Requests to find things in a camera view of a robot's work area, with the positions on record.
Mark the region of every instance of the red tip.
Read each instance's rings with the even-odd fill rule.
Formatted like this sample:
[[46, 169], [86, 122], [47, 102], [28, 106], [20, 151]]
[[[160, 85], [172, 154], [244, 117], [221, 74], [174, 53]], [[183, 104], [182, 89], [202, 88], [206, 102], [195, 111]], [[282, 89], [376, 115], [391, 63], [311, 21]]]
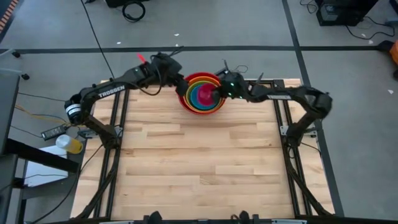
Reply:
[[213, 101], [211, 97], [211, 92], [215, 89], [216, 87], [211, 84], [211, 83], [205, 83], [198, 89], [198, 101], [201, 105], [203, 106], [211, 106], [215, 102]]
[[141, 60], [141, 62], [145, 63], [147, 60], [145, 60], [144, 56], [142, 56], [142, 54], [137, 54], [139, 60]]

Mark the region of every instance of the wooden tabletop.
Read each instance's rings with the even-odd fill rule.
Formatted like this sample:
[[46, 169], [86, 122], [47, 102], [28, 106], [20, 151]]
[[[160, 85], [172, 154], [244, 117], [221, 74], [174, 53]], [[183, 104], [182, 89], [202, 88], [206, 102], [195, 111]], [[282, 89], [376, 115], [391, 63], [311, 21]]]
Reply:
[[[298, 86], [300, 80], [285, 84]], [[113, 100], [97, 101], [94, 116], [109, 123]], [[289, 106], [298, 121], [304, 110], [295, 102]], [[217, 113], [198, 116], [182, 108], [174, 88], [163, 88], [158, 96], [131, 91], [112, 219], [142, 220], [156, 210], [173, 220], [229, 219], [242, 210], [260, 218], [294, 217], [278, 128], [271, 100], [227, 100]], [[317, 147], [316, 139], [303, 142]], [[100, 144], [87, 142], [83, 162]], [[333, 212], [319, 152], [304, 145], [299, 151], [308, 188]], [[81, 174], [71, 217], [98, 188], [103, 154], [101, 149]]]

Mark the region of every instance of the concrete floor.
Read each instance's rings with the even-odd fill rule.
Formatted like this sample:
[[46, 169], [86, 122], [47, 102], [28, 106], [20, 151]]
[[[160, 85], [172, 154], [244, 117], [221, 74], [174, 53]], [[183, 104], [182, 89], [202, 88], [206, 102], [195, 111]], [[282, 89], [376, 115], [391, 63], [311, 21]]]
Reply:
[[[298, 0], [287, 1], [301, 46], [369, 46], [396, 37], [377, 35], [369, 43], [348, 34], [345, 27], [320, 27]], [[145, 2], [147, 14], [135, 24], [103, 1], [88, 4], [95, 32], [105, 48], [173, 47], [217, 45], [267, 45], [293, 47], [282, 0], [153, 0]], [[380, 0], [369, 15], [378, 22], [397, 16], [387, 0]], [[383, 30], [363, 22], [352, 28], [357, 35]], [[97, 48], [79, 0], [24, 0], [22, 7], [0, 43], [1, 49], [88, 49]], [[377, 51], [304, 51], [310, 83], [329, 91], [334, 107], [324, 122], [326, 142], [346, 217], [398, 220], [398, 83], [392, 79], [396, 66], [388, 55]], [[116, 76], [137, 65], [136, 53], [106, 53]], [[231, 67], [247, 65], [247, 78], [301, 78], [296, 53], [292, 50], [237, 50], [183, 52], [175, 58], [184, 74], [215, 72], [226, 59]], [[20, 91], [67, 99], [81, 88], [110, 77], [99, 53], [25, 54], [21, 60], [3, 60], [0, 66], [22, 69], [30, 74], [21, 80]], [[17, 103], [35, 113], [66, 118], [63, 104], [18, 96]], [[53, 123], [31, 119], [14, 112], [12, 124], [39, 134]], [[10, 137], [31, 146], [53, 142], [11, 129]], [[64, 197], [68, 186], [60, 185], [58, 195], [28, 201], [27, 221], [47, 213]], [[42, 221], [66, 220], [73, 195]]]

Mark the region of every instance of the electrical wire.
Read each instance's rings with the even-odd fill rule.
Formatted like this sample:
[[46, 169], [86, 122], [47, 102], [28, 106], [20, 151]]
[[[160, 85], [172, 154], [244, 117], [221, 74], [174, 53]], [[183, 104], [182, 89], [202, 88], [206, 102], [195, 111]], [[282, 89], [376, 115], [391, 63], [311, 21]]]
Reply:
[[311, 145], [309, 145], [309, 144], [307, 144], [307, 143], [304, 143], [304, 142], [301, 142], [301, 144], [303, 144], [304, 146], [311, 147], [311, 148], [317, 150], [319, 153], [321, 153], [321, 150], [319, 150], [317, 147], [313, 147], [313, 146], [311, 146]]
[[[239, 67], [245, 68], [245, 71], [244, 72], [239, 71], [239, 69], [238, 69]], [[232, 72], [246, 73], [246, 72], [248, 72], [248, 70], [249, 70], [248, 66], [246, 66], [246, 65], [238, 65], [234, 70], [232, 70]]]
[[45, 215], [41, 216], [40, 218], [36, 219], [35, 221], [33, 221], [31, 224], [36, 224], [37, 222], [43, 220], [45, 217], [49, 216], [52, 212], [54, 212], [57, 208], [59, 208], [59, 206], [61, 206], [61, 204], [68, 198], [68, 196], [70, 195], [70, 193], [72, 192], [75, 184], [77, 183], [77, 180], [79, 179], [79, 176], [81, 174], [81, 172], [83, 171], [83, 169], [86, 167], [87, 163], [95, 156], [95, 154], [101, 149], [103, 145], [100, 145], [97, 150], [94, 152], [93, 155], [91, 155], [91, 157], [85, 162], [85, 164], [81, 167], [78, 175], [76, 175], [76, 179], [73, 182], [72, 186], [70, 187], [70, 190], [68, 191], [67, 195], [61, 200], [61, 202], [54, 207], [53, 209], [51, 209], [51, 211], [47, 212]]
[[37, 138], [42, 138], [42, 136], [38, 136], [38, 135], [36, 135], [36, 134], [30, 133], [30, 132], [25, 131], [25, 130], [23, 130], [23, 129], [21, 129], [21, 128], [17, 128], [17, 127], [15, 127], [15, 126], [13, 126], [13, 125], [10, 125], [10, 127], [15, 128], [15, 129], [20, 130], [20, 131], [23, 131], [23, 132], [25, 132], [25, 133], [28, 133], [28, 134], [30, 134], [30, 135], [32, 135], [32, 136], [37, 137]]
[[105, 54], [104, 54], [104, 52], [103, 52], [103, 50], [102, 50], [102, 48], [101, 48], [100, 42], [98, 41], [97, 35], [95, 34], [94, 27], [93, 27], [93, 24], [91, 23], [91, 19], [90, 19], [90, 16], [88, 15], [88, 12], [87, 12], [87, 8], [86, 8], [86, 6], [85, 6], [85, 3], [83, 2], [83, 0], [80, 0], [80, 2], [81, 2], [81, 4], [83, 5], [83, 7], [84, 7], [84, 9], [85, 9], [86, 16], [87, 16], [88, 22], [90, 23], [91, 30], [93, 31], [93, 35], [94, 35], [94, 37], [95, 37], [95, 41], [96, 41], [97, 44], [98, 44], [98, 48], [99, 48], [99, 50], [101, 51], [102, 56], [104, 57], [104, 60], [105, 60], [105, 62], [106, 62], [106, 65], [108, 66], [109, 71], [111, 72], [112, 78], [114, 78], [114, 75], [113, 75], [113, 71], [112, 71], [112, 69], [111, 69], [111, 66], [109, 65], [109, 62], [108, 62], [108, 60], [106, 59]]
[[[142, 9], [142, 14], [139, 17], [132, 17], [130, 14], [126, 13], [126, 8], [132, 4], [136, 4], [138, 5], [141, 9]], [[140, 21], [142, 18], [144, 18], [146, 13], [145, 10], [145, 6], [143, 5], [143, 3], [139, 2], [139, 1], [128, 1], [124, 4], [123, 8], [122, 8], [122, 15], [124, 17], [125, 20], [127, 20], [128, 22], [138, 22]]]
[[[317, 150], [318, 152], [319, 152], [319, 154], [321, 154], [321, 150], [319, 150], [318, 148], [316, 148], [316, 147], [313, 147], [313, 146], [311, 146], [311, 145], [309, 145], [309, 144], [307, 144], [307, 143], [304, 143], [304, 142], [301, 142], [301, 144], [303, 144], [304, 146], [308, 146], [308, 147], [310, 147], [310, 148], [312, 148], [312, 149], [315, 149], [315, 150]], [[294, 159], [294, 151], [292, 151], [292, 147], [289, 147], [289, 149], [287, 150], [287, 153], [289, 154], [289, 157], [291, 158], [291, 159]]]
[[346, 28], [347, 28], [347, 30], [348, 30], [348, 32], [349, 32], [349, 34], [351, 34], [353, 37], [356, 37], [356, 38], [361, 39], [361, 40], [371, 40], [371, 39], [372, 39], [375, 35], [377, 35], [377, 34], [384, 34], [384, 35], [386, 35], [386, 36], [388, 36], [388, 37], [393, 37], [393, 36], [396, 35], [396, 29], [395, 29], [395, 27], [389, 26], [389, 25], [385, 25], [385, 24], [381, 24], [381, 23], [378, 23], [378, 22], [375, 22], [375, 21], [374, 21], [372, 18], [370, 18], [369, 16], [364, 16], [364, 18], [368, 18], [370, 21], [372, 21], [372, 22], [373, 22], [374, 24], [376, 24], [376, 25], [391, 28], [391, 29], [392, 29], [392, 34], [387, 34], [387, 33], [385, 33], [385, 32], [378, 31], [378, 32], [375, 32], [371, 37], [360, 37], [360, 36], [357, 36], [357, 35], [353, 34], [352, 31], [348, 28], [348, 26], [345, 25]]
[[66, 101], [66, 100], [59, 100], [59, 99], [50, 98], [50, 97], [46, 97], [46, 96], [37, 96], [37, 95], [27, 94], [27, 93], [18, 93], [18, 94], [24, 95], [24, 96], [36, 97], [36, 98], [43, 98], [43, 99], [48, 99], [48, 100], [53, 100], [53, 101], [60, 101], [60, 102], [65, 102]]
[[[63, 119], [63, 118], [61, 118], [61, 117], [59, 117], [59, 116], [50, 115], [50, 114], [33, 114], [33, 113], [27, 111], [25, 108], [23, 108], [23, 107], [20, 106], [20, 105], [15, 105], [15, 109], [18, 109], [18, 110], [20, 110], [20, 111], [23, 111], [23, 112], [27, 113], [29, 116], [31, 116], [31, 117], [33, 117], [33, 118], [35, 118], [35, 119], [42, 119], [42, 120], [51, 121], [51, 122], [54, 122], [54, 123], [65, 124], [65, 125], [67, 125], [68, 128], [72, 127], [72, 124], [71, 124], [71, 123], [67, 122], [65, 119]], [[59, 120], [56, 120], [56, 119], [44, 118], [45, 116], [50, 116], [50, 117], [53, 117], [53, 118], [58, 118], [58, 119], [62, 120], [62, 122], [59, 121]]]
[[308, 11], [310, 14], [313, 14], [314, 12], [317, 12], [317, 11], [318, 11], [318, 6], [317, 6], [316, 4], [311, 4], [311, 2], [314, 2], [314, 0], [311, 0], [311, 1], [309, 1], [308, 3], [303, 3], [303, 0], [300, 0], [300, 5], [301, 5], [301, 6], [306, 6], [306, 7], [307, 7], [307, 11]]
[[[172, 56], [174, 56], [174, 55], [176, 55], [176, 54], [179, 54], [179, 53], [182, 51], [183, 48], [184, 48], [184, 46], [181, 46], [181, 47], [177, 48], [177, 49], [174, 50], [172, 53], [170, 53], [170, 54], [168, 55], [168, 57], [172, 57]], [[149, 58], [150, 58], [150, 63], [151, 63], [151, 64], [153, 64], [154, 58], [156, 58], [156, 57], [161, 58], [161, 57], [158, 56], [158, 55], [151, 55], [151, 56], [149, 57]], [[149, 92], [147, 92], [146, 90], [144, 90], [143, 88], [141, 88], [141, 87], [139, 87], [139, 86], [137, 86], [137, 85], [135, 85], [135, 84], [133, 84], [133, 83], [132, 83], [132, 85], [134, 85], [136, 88], [140, 89], [141, 92], [143, 92], [143, 93], [145, 93], [145, 94], [147, 94], [147, 95], [150, 95], [150, 96], [156, 96], [156, 95], [158, 95], [158, 94], [160, 93], [160, 91], [162, 90], [163, 79], [162, 79], [162, 75], [161, 75], [160, 72], [159, 72], [159, 69], [158, 69], [156, 66], [155, 66], [155, 69], [156, 69], [156, 72], [157, 72], [157, 77], [158, 77], [158, 79], [159, 79], [159, 89], [156, 91], [156, 93], [149, 93]]]
[[35, 174], [35, 175], [32, 175], [32, 176], [25, 177], [25, 178], [23, 178], [23, 179], [18, 179], [18, 180], [16, 180], [15, 182], [13, 182], [12, 184], [6, 185], [5, 187], [3, 187], [3, 188], [0, 189], [0, 192], [2, 192], [4, 189], [8, 188], [9, 186], [11, 186], [11, 185], [13, 185], [13, 184], [15, 184], [15, 183], [17, 183], [17, 182], [19, 182], [19, 181], [23, 181], [23, 180], [29, 179], [29, 178], [31, 178], [31, 177], [36, 177], [36, 176], [41, 176], [41, 177], [48, 177], [48, 176], [68, 177], [68, 176], [59, 175], [59, 174]]

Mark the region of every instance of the yellow cup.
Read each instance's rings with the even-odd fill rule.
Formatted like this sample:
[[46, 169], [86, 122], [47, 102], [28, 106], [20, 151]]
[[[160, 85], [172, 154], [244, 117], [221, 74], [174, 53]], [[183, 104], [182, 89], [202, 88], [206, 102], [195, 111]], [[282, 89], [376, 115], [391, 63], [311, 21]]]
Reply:
[[59, 148], [64, 149], [72, 154], [79, 154], [81, 150], [83, 150], [83, 144], [79, 140], [67, 136], [66, 134], [59, 136], [55, 141], [55, 144]]

